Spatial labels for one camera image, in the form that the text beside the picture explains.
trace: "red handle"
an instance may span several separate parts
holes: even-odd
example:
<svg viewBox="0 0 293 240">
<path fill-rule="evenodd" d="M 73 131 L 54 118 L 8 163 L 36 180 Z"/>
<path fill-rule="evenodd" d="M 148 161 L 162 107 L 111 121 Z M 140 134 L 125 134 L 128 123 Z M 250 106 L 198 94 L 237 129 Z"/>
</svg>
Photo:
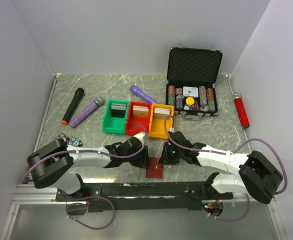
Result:
<svg viewBox="0 0 293 240">
<path fill-rule="evenodd" d="M 236 98 L 234 100 L 236 110 L 238 113 L 238 117 L 240 118 L 240 122 L 243 128 L 250 127 L 249 119 L 245 110 L 245 106 L 243 105 L 241 98 Z"/>
</svg>

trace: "red cylinder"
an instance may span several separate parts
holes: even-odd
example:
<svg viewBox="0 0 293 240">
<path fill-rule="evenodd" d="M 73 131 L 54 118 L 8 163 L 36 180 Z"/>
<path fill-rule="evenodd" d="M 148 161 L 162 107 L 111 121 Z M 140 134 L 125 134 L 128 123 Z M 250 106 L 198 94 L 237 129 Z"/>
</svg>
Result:
<svg viewBox="0 0 293 240">
<path fill-rule="evenodd" d="M 233 94 L 233 100 L 236 106 L 238 117 L 240 118 L 240 122 L 243 128 L 250 127 L 249 119 L 245 110 L 245 106 L 242 102 L 242 95 L 238 92 Z"/>
</svg>

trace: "black microphone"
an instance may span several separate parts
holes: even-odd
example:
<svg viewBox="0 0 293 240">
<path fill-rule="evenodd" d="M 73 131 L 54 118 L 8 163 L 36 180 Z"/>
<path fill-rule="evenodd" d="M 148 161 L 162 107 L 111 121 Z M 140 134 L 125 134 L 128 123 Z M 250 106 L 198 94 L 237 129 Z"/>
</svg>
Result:
<svg viewBox="0 0 293 240">
<path fill-rule="evenodd" d="M 77 109 L 82 97 L 84 96 L 85 91 L 83 88 L 79 87 L 74 94 L 74 97 L 68 106 L 64 117 L 62 118 L 61 123 L 64 125 L 68 125 L 70 119 L 72 118 L 72 115 L 75 113 L 75 110 Z"/>
</svg>

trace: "marble surface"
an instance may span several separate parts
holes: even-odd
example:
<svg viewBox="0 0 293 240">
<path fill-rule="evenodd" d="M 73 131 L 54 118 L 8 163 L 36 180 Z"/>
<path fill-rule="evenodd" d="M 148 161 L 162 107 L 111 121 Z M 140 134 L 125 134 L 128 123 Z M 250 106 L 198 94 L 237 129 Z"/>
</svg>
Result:
<svg viewBox="0 0 293 240">
<path fill-rule="evenodd" d="M 165 104 L 165 74 L 66 74 L 57 80 L 52 100 L 45 119 L 39 148 L 51 142 L 60 133 L 69 138 L 82 140 L 83 147 L 97 148 L 115 142 L 124 142 L 129 136 L 102 132 L 102 119 L 105 107 L 101 106 L 76 128 L 61 124 L 61 120 L 77 88 L 83 88 L 85 96 L 73 117 L 89 105 L 95 97 L 143 102 L 133 95 L 129 88 L 137 85 L 158 101 Z M 174 128 L 181 131 L 191 143 L 200 142 L 222 150 L 234 150 L 245 136 L 241 128 L 231 90 L 224 75 L 219 75 L 215 90 L 219 114 L 214 117 L 202 117 L 200 121 L 185 121 L 181 115 L 174 116 Z M 149 139 L 149 156 L 160 157 L 164 140 Z M 240 153 L 248 153 L 244 147 Z M 211 173 L 219 172 L 212 167 L 198 167 L 180 161 L 178 165 L 164 166 L 163 179 L 146 178 L 146 170 L 123 163 L 116 168 L 78 167 L 69 170 L 78 173 L 87 183 L 126 183 L 126 182 L 186 182 L 205 181 Z"/>
</svg>

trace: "white wall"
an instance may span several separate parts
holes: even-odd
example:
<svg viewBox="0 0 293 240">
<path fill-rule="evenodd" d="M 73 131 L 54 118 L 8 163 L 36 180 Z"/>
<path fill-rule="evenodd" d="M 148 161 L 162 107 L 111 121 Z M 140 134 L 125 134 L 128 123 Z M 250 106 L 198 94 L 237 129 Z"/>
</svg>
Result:
<svg viewBox="0 0 293 240">
<path fill-rule="evenodd" d="M 251 124 L 248 135 L 268 141 L 283 159 L 288 188 L 276 200 L 293 239 L 293 1 L 271 0 L 232 73 L 231 84 L 242 93 Z M 265 150 L 260 144 L 254 148 Z"/>
<path fill-rule="evenodd" d="M 231 73 L 270 0 L 13 0 L 54 73 L 166 73 L 170 47 Z"/>
<path fill-rule="evenodd" d="M 0 0 L 0 233 L 27 169 L 53 76 L 11 0 Z"/>
</svg>

